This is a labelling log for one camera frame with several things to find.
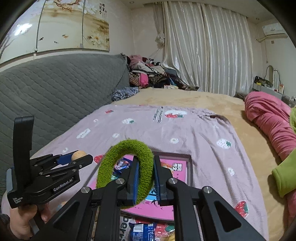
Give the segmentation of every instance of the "beige blanket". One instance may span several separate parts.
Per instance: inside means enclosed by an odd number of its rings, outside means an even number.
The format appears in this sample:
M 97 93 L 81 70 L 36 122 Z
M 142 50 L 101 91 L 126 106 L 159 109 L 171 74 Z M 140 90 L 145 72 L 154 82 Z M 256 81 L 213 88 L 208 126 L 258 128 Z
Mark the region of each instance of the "beige blanket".
M 278 241 L 287 226 L 286 200 L 281 199 L 271 170 L 280 162 L 268 138 L 248 121 L 241 99 L 197 91 L 144 89 L 114 104 L 206 108 L 228 118 L 236 130 L 259 181 L 268 215 L 269 240 Z

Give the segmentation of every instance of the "white curtain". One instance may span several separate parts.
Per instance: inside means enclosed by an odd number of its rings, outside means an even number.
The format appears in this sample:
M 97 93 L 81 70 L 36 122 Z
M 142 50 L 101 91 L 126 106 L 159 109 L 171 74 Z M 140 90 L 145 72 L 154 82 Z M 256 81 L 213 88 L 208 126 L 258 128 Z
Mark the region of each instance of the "white curtain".
M 235 95 L 252 85 L 253 55 L 247 18 L 221 7 L 164 2 L 164 67 L 202 90 Z
M 249 93 L 253 51 L 247 18 L 239 13 L 203 4 L 209 40 L 209 92 L 234 96 Z
M 153 3 L 153 16 L 154 22 L 157 30 L 157 40 L 162 47 L 165 44 L 165 26 L 164 26 L 164 18 L 163 18 L 163 3 L 156 2 Z
M 209 51 L 200 3 L 164 2 L 164 67 L 176 69 L 188 86 L 208 89 Z

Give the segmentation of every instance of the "screw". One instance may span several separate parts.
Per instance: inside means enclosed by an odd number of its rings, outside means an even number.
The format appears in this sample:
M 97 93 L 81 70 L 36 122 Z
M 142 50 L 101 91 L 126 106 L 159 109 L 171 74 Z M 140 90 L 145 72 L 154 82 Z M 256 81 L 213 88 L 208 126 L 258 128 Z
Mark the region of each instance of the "screw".
M 83 188 L 81 189 L 81 192 L 82 192 L 82 193 L 89 193 L 90 190 L 91 190 L 91 189 L 90 189 L 89 187 L 83 187 Z
M 203 190 L 205 193 L 211 193 L 213 191 L 211 187 L 204 187 Z
M 116 179 L 115 181 L 117 184 L 123 184 L 125 181 L 123 178 Z
M 168 182 L 169 183 L 171 183 L 171 184 L 176 184 L 177 182 L 178 182 L 178 180 L 176 179 L 176 178 L 170 178 L 169 180 L 168 180 Z

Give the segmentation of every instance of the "pink blanket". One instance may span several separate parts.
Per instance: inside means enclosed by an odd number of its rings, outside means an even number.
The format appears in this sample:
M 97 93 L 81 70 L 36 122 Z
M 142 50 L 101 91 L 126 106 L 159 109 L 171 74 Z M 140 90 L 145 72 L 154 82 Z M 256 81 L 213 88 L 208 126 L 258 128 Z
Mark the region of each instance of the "pink blanket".
M 285 160 L 296 148 L 296 135 L 289 123 L 291 108 L 270 94 L 251 92 L 245 99 L 245 112 L 248 119 L 268 136 L 281 160 Z M 296 215 L 296 190 L 286 198 L 291 222 Z

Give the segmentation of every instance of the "blue patterned fabric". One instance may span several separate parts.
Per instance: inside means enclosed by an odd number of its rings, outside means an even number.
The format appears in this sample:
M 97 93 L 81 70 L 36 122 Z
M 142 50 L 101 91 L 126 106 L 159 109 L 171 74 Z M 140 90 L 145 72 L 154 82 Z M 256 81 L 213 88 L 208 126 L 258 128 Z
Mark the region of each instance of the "blue patterned fabric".
M 138 87 L 124 87 L 121 90 L 115 90 L 112 94 L 112 100 L 118 101 L 118 100 L 124 100 L 128 97 L 131 97 L 135 94 L 139 93 Z

